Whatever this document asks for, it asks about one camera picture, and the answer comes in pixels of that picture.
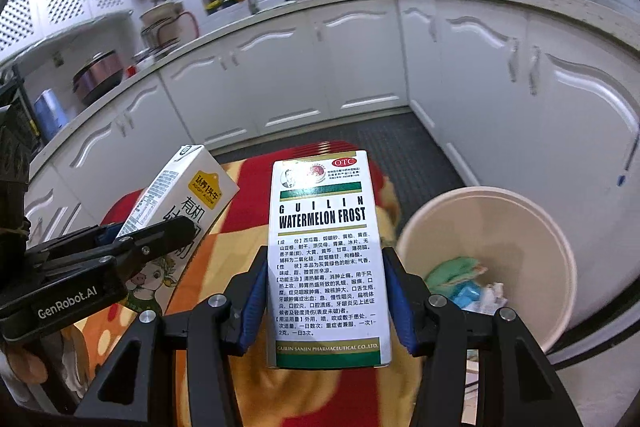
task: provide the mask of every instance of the gray floor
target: gray floor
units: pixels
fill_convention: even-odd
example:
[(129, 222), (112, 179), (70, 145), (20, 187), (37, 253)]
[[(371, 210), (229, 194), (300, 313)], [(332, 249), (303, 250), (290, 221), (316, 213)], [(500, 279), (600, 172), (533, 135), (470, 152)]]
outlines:
[(364, 149), (396, 187), (402, 209), (398, 232), (423, 204), (464, 184), (413, 113), (385, 116), (252, 145), (216, 156), (218, 163), (250, 158), (323, 140), (345, 140)]

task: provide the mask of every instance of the cartoon cow illustration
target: cartoon cow illustration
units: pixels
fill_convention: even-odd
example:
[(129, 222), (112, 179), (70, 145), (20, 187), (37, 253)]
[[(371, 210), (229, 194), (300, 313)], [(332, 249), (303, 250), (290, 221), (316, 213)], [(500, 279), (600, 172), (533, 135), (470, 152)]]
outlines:
[(122, 304), (138, 313), (153, 310), (156, 314), (162, 315), (162, 308), (156, 300), (156, 291), (163, 284), (169, 288), (177, 285), (173, 277), (174, 272), (175, 261), (169, 255), (149, 261), (127, 281), (129, 295)]

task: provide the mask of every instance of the white bucket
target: white bucket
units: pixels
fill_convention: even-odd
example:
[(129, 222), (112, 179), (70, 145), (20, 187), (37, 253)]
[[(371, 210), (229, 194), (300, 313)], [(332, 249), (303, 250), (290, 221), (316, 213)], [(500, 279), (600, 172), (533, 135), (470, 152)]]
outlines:
[(527, 198), (502, 188), (466, 187), (431, 200), (398, 240), (405, 270), (421, 277), (460, 255), (488, 268), (479, 283), (504, 283), (508, 306), (548, 351), (574, 309), (576, 269), (556, 222)]

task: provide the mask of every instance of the screw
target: screw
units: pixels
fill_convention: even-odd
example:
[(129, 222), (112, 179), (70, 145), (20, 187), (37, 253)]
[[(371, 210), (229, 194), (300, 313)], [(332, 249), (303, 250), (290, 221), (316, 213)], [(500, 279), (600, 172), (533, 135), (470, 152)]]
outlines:
[(220, 308), (226, 304), (226, 297), (222, 293), (216, 293), (210, 296), (207, 302), (212, 308)]
[(514, 321), (517, 317), (516, 312), (511, 308), (500, 308), (498, 313), (500, 314), (500, 318), (507, 322)]
[(444, 295), (434, 293), (429, 297), (429, 304), (434, 308), (442, 308), (447, 303), (447, 298)]
[(138, 316), (138, 318), (140, 319), (140, 322), (149, 324), (149, 322), (156, 320), (156, 312), (153, 310), (145, 310)]

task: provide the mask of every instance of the cooking pot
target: cooking pot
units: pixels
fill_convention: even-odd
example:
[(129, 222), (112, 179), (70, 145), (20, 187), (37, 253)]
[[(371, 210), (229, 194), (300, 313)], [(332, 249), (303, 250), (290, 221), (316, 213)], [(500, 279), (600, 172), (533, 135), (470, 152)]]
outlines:
[(95, 55), (74, 75), (73, 91), (84, 105), (91, 105), (121, 80), (122, 63), (112, 50)]

